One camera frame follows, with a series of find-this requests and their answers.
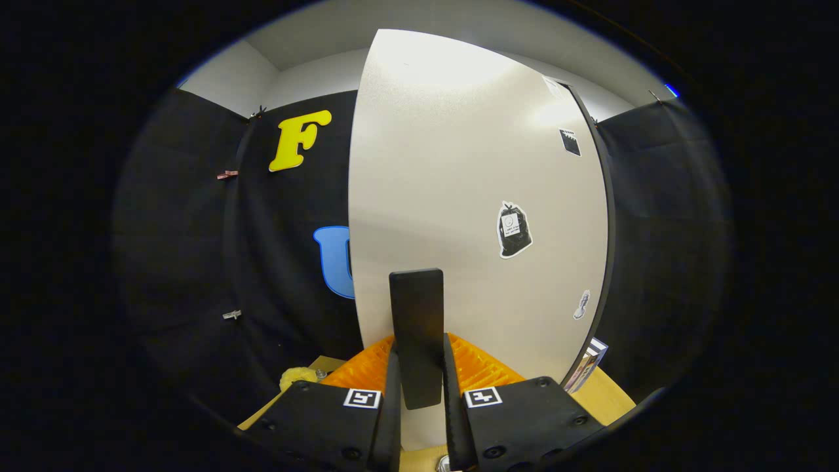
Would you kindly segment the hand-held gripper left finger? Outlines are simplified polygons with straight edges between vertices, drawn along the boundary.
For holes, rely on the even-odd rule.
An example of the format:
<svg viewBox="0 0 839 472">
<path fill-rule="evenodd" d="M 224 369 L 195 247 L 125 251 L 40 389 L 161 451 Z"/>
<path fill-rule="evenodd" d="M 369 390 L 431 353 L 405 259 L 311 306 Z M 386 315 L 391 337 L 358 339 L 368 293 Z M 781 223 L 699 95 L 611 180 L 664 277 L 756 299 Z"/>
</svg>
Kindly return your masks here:
<svg viewBox="0 0 839 472">
<path fill-rule="evenodd" d="M 244 422 L 244 437 L 281 471 L 397 471 L 400 371 L 393 336 L 318 379 L 293 368 L 281 394 Z"/>
</svg>

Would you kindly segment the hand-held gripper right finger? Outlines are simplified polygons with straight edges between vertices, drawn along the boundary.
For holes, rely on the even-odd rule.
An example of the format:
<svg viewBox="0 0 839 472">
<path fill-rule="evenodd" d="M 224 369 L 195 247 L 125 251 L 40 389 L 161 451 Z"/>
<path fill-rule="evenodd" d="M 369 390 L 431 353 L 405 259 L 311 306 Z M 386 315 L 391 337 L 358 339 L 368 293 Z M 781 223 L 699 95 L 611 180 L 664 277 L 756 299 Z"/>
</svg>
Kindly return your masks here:
<svg viewBox="0 0 839 472">
<path fill-rule="evenodd" d="M 500 368 L 443 337 L 446 439 L 453 470 L 557 471 L 604 429 L 551 377 L 496 382 Z"/>
</svg>

